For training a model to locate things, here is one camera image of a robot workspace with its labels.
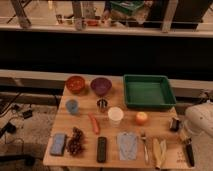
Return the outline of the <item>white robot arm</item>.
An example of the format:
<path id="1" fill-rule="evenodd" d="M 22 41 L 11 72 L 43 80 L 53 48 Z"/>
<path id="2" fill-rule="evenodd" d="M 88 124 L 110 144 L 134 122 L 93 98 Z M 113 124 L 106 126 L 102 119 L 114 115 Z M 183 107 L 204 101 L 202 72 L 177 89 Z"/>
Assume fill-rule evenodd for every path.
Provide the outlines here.
<path id="1" fill-rule="evenodd" d="M 185 110 L 184 121 L 172 117 L 169 130 L 183 132 L 188 137 L 206 133 L 213 138 L 213 102 L 207 100 L 205 103 L 188 107 Z"/>

